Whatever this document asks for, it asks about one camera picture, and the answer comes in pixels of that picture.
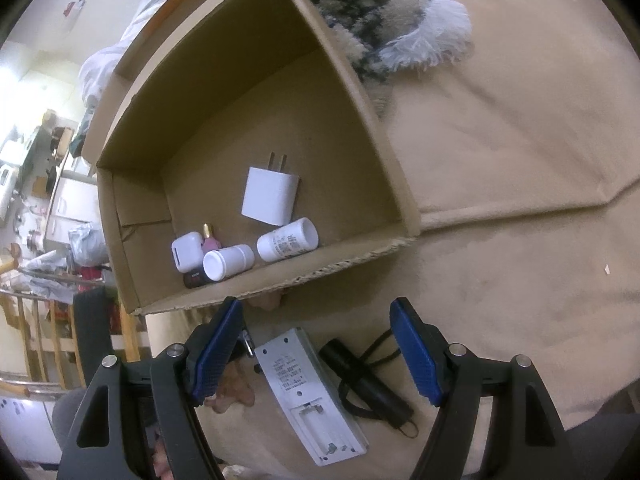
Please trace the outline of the beige cabinet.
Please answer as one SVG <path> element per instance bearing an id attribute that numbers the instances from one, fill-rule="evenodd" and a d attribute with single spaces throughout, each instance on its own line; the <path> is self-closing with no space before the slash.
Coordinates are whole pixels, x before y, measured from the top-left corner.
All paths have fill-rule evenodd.
<path id="1" fill-rule="evenodd" d="M 85 223 L 99 223 L 96 178 L 63 172 L 56 180 L 44 225 L 43 249 L 48 252 L 70 242 L 68 232 Z"/>

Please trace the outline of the open cardboard box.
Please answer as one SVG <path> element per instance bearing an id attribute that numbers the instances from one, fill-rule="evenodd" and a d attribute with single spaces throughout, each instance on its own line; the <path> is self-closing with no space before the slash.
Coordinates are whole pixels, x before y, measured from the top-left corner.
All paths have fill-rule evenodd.
<path id="1" fill-rule="evenodd" d="M 396 252 L 420 214 L 362 84 L 309 0 L 167 0 L 132 42 L 88 129 L 120 301 L 134 314 L 292 287 Z M 225 245 L 250 168 L 283 159 L 318 249 L 187 288 L 171 242 L 204 224 Z"/>

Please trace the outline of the white crumpled duvet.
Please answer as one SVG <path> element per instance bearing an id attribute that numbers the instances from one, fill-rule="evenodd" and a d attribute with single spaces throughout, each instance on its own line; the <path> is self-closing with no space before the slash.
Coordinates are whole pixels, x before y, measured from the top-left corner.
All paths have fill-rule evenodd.
<path id="1" fill-rule="evenodd" d="M 143 27 L 160 10 L 167 0 L 141 0 L 134 17 L 116 44 L 105 47 L 90 55 L 81 65 L 78 82 L 85 107 L 96 107 L 110 80 L 112 73 L 132 42 L 142 32 Z"/>

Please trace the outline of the white earbuds case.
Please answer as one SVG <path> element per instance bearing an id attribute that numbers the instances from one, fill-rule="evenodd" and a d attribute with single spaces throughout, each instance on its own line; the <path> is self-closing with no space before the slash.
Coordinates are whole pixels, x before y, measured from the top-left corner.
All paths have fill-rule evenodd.
<path id="1" fill-rule="evenodd" d="M 189 232 L 177 237 L 170 245 L 176 269 L 188 273 L 198 268 L 203 261 L 203 237 L 200 232 Z"/>

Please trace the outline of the black lipstick tube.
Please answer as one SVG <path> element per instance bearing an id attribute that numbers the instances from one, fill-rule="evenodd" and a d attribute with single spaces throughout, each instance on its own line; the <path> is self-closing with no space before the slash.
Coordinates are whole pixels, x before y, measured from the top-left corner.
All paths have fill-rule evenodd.
<path id="1" fill-rule="evenodd" d="M 186 272 L 182 277 L 183 284 L 187 289 L 199 288 L 213 283 L 202 266 L 192 271 Z"/>

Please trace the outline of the wooden chair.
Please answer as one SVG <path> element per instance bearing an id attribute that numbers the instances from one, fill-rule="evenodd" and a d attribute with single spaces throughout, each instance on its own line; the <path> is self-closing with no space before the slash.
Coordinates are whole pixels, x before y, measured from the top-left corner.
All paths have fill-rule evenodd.
<path id="1" fill-rule="evenodd" d="M 21 338 L 28 382 L 62 390 L 86 383 L 79 345 L 76 292 L 107 293 L 106 318 L 116 353 L 137 361 L 150 348 L 145 322 L 127 313 L 117 297 L 109 266 L 81 268 L 62 250 L 32 260 L 1 259 L 1 309 L 6 325 Z"/>

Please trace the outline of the white power adapter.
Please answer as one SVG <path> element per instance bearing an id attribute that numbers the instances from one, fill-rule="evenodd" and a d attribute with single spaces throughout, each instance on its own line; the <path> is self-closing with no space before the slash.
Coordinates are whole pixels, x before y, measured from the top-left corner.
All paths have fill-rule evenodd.
<path id="1" fill-rule="evenodd" d="M 241 214 L 270 226 L 285 226 L 292 220 L 299 176 L 285 171 L 288 155 L 269 155 L 265 167 L 248 170 Z"/>

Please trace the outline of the pink perfume bottle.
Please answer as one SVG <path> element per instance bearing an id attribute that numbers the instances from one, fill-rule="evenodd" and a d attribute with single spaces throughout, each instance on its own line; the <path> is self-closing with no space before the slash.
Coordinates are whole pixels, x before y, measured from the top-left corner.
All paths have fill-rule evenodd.
<path id="1" fill-rule="evenodd" d="M 212 252 L 213 250 L 219 250 L 222 247 L 221 242 L 217 240 L 216 237 L 214 237 L 213 228 L 210 226 L 209 223 L 203 224 L 202 234 L 203 234 L 202 249 L 204 254 L 206 254 L 206 252 Z"/>

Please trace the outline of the white pill bottle blue label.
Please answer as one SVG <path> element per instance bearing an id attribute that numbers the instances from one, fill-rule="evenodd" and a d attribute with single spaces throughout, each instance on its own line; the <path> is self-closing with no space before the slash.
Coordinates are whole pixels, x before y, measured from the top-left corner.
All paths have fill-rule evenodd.
<path id="1" fill-rule="evenodd" d="M 256 248 L 265 262 L 276 262 L 312 252 L 319 246 L 319 234 L 308 218 L 300 218 L 258 238 Z"/>

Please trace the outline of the white pill bottle red label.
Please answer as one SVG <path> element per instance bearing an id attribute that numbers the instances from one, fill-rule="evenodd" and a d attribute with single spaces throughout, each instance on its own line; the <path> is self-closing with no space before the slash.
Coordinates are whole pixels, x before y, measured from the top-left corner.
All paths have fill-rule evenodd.
<path id="1" fill-rule="evenodd" d="M 239 244 L 206 252 L 203 270 L 212 282 L 221 282 L 236 274 L 250 270 L 255 264 L 253 249 L 247 244 Z"/>

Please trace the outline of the white remote control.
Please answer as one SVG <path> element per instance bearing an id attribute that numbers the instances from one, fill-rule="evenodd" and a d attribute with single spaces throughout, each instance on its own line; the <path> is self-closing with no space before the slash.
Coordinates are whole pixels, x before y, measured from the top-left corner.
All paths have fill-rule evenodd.
<path id="1" fill-rule="evenodd" d="M 255 349 L 262 374 L 299 441 L 320 467 L 368 452 L 369 442 L 343 408 L 337 386 L 301 328 Z"/>

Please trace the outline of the furry black white throw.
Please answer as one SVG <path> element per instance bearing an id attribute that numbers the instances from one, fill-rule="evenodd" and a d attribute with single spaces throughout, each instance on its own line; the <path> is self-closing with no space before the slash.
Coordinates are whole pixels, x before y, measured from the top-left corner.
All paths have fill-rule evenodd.
<path id="1" fill-rule="evenodd" d="M 472 24 L 457 0 L 310 0 L 356 72 L 376 114 L 390 99 L 390 77 L 461 60 Z"/>

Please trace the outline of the grey plastic bag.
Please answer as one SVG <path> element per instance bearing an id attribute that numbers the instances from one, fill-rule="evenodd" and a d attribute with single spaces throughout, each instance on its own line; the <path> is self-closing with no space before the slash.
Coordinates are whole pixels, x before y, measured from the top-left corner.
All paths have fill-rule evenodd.
<path id="1" fill-rule="evenodd" d="M 68 232 L 70 251 L 78 266 L 104 266 L 110 261 L 102 226 L 84 223 Z"/>

